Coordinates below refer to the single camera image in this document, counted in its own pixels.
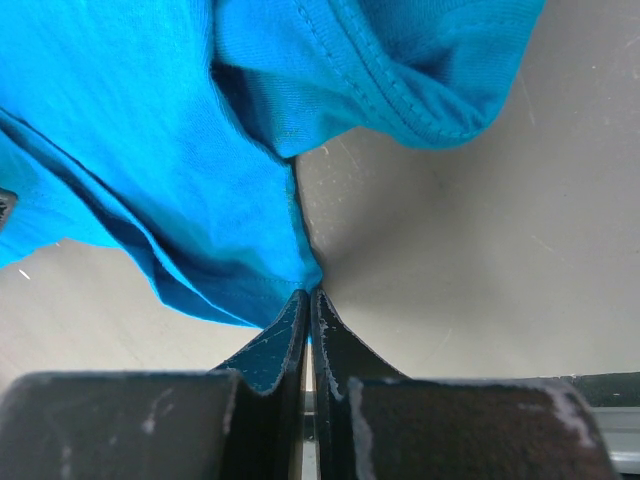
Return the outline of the blue t shirt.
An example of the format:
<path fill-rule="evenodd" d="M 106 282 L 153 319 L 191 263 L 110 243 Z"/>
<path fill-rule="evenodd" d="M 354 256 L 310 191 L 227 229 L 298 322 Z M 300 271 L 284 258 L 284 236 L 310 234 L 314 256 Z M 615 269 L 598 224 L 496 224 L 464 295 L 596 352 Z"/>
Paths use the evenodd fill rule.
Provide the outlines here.
<path fill-rule="evenodd" d="M 321 269 L 293 159 L 355 127 L 462 145 L 540 1 L 5 1 L 1 230 L 124 250 L 184 314 L 265 327 Z"/>

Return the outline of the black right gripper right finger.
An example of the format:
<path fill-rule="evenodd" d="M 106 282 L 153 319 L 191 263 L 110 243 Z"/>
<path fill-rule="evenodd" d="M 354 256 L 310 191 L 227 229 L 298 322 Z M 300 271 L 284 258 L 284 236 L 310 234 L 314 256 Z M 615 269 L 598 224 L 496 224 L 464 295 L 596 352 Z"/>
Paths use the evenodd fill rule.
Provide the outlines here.
<path fill-rule="evenodd" d="M 419 380 L 311 297 L 323 479 L 613 479 L 581 396 L 555 379 Z"/>

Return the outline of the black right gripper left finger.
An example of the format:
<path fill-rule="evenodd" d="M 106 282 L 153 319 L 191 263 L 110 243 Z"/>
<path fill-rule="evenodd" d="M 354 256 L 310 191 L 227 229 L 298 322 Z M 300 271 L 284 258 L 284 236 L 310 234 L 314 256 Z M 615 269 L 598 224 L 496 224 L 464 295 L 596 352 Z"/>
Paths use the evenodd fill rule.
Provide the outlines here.
<path fill-rule="evenodd" d="M 308 296 L 210 371 L 37 372 L 1 398 L 5 479 L 297 479 Z"/>

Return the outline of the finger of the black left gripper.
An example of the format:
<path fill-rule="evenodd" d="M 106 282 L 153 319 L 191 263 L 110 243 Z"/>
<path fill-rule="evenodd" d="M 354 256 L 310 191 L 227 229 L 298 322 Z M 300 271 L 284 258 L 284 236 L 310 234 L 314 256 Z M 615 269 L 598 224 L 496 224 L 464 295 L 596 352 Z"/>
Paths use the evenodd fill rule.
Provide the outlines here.
<path fill-rule="evenodd" d="M 18 196 L 4 188 L 0 189 L 0 229 L 3 230 L 18 203 Z"/>

